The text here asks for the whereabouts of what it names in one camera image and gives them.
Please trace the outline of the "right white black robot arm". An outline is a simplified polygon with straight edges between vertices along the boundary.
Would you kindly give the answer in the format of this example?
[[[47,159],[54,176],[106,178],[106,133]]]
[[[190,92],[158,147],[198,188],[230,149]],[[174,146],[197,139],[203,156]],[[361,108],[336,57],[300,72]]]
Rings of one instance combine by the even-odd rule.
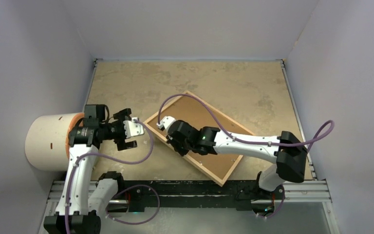
[[[225,132],[217,127],[196,129],[183,120],[163,118],[157,127],[166,132],[166,142],[181,156],[236,154],[255,157],[272,165],[258,173],[255,195],[266,198],[284,182],[305,181],[307,149],[288,131],[280,136],[252,136]]]

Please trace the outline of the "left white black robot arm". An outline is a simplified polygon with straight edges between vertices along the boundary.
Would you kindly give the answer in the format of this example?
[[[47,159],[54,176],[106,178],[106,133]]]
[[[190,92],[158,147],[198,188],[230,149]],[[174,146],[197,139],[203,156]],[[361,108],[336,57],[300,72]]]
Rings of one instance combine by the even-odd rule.
[[[135,148],[143,135],[141,125],[125,108],[110,115],[105,104],[89,104],[83,116],[68,132],[69,164],[64,188],[54,214],[46,216],[44,229],[50,234],[98,234],[108,199],[121,199],[126,192],[120,173],[107,172],[99,179],[94,194],[89,194],[91,174],[103,141],[112,140],[118,150]]]

